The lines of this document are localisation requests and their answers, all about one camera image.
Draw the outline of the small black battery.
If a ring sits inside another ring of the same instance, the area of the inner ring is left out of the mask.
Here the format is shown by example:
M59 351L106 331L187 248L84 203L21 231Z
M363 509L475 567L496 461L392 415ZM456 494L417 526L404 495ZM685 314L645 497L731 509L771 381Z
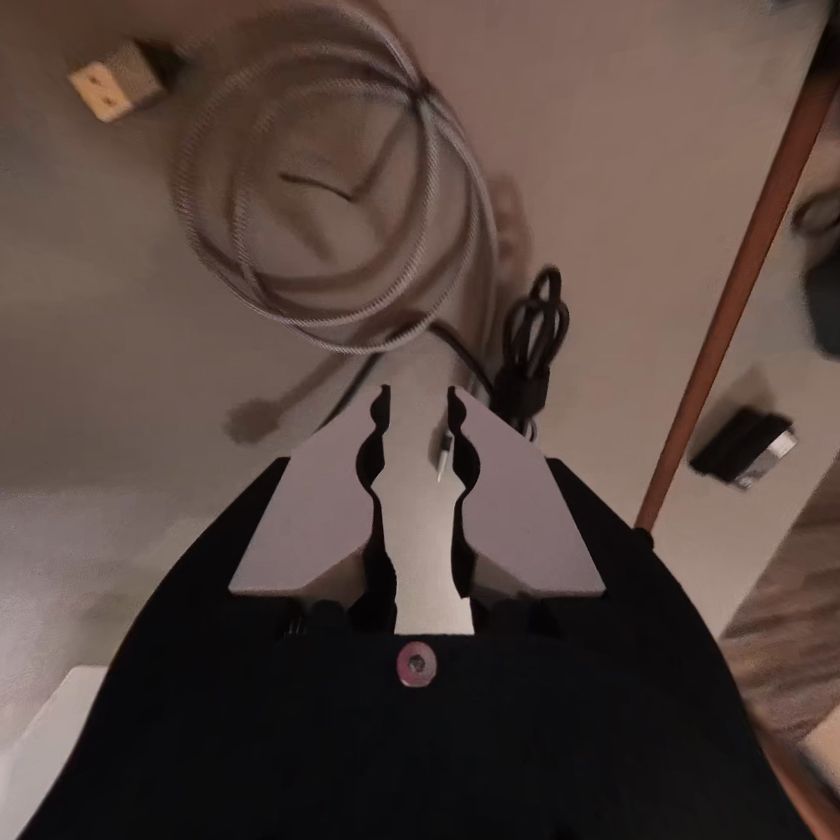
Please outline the small black battery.
M799 443L792 421L744 406L689 460L689 467L740 491L767 476Z

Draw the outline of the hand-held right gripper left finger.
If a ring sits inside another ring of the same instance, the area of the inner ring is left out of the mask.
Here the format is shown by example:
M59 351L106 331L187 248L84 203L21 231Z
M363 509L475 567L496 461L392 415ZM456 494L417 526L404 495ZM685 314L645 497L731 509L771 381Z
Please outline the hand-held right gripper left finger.
M228 585L234 595L279 596L309 610L344 609L365 632L392 633L396 572L373 489L385 467L391 389L362 395L289 456Z

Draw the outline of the brown wooden strip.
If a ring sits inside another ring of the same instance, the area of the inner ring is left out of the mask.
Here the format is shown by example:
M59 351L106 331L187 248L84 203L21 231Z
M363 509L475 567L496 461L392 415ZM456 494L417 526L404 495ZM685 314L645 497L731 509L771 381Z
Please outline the brown wooden strip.
M838 70L810 72L795 101L709 322L634 527L651 532L838 90Z

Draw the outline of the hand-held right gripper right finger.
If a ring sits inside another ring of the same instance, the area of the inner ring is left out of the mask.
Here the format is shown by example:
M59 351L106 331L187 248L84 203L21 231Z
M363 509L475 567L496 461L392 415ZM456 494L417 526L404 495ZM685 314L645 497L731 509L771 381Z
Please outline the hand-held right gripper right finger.
M462 388L448 392L456 501L451 549L462 597L597 597L605 585L547 459Z

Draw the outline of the white usb charger cube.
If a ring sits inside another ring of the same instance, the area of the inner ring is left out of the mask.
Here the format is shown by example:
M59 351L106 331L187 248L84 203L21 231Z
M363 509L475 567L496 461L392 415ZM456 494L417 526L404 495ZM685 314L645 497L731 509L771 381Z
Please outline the white usb charger cube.
M126 39L107 56L81 66L67 76L80 100L102 123L115 123L167 93L151 47Z

